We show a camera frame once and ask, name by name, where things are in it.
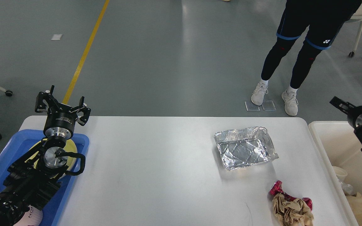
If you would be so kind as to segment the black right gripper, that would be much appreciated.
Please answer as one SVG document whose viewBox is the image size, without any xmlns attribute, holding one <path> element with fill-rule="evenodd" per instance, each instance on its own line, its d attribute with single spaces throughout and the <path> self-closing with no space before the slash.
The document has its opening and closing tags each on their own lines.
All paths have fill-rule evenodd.
<svg viewBox="0 0 362 226">
<path fill-rule="evenodd" d="M 351 127 L 357 128 L 359 125 L 362 125 L 362 105 L 354 106 L 337 96 L 334 96 L 329 103 L 347 115 L 347 120 Z"/>
</svg>

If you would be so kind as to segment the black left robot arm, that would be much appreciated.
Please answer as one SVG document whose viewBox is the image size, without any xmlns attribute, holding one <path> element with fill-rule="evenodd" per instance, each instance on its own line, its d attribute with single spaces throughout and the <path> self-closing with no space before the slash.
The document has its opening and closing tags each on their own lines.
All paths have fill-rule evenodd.
<svg viewBox="0 0 362 226">
<path fill-rule="evenodd" d="M 44 137 L 14 161 L 0 192 L 0 226 L 13 226 L 30 206 L 42 210 L 59 191 L 63 175 L 78 176 L 83 173 L 86 157 L 82 153 L 64 150 L 74 135 L 75 124 L 89 121 L 91 109 L 82 96 L 79 104 L 71 107 L 57 101 L 54 86 L 36 96 L 35 112 L 46 112 Z"/>
</svg>

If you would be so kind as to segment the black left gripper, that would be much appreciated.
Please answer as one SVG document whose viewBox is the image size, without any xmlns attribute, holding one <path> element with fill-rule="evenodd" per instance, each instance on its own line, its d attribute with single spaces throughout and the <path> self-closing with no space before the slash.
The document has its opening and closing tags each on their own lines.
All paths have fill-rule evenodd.
<svg viewBox="0 0 362 226">
<path fill-rule="evenodd" d="M 85 103 L 85 97 L 79 100 L 79 105 L 72 107 L 69 112 L 60 112 L 60 103 L 53 96 L 55 86 L 52 85 L 49 90 L 39 92 L 36 96 L 35 112 L 47 113 L 46 124 L 43 133 L 46 137 L 61 136 L 66 140 L 72 138 L 74 134 L 75 123 L 81 126 L 89 121 L 91 109 Z"/>
</svg>

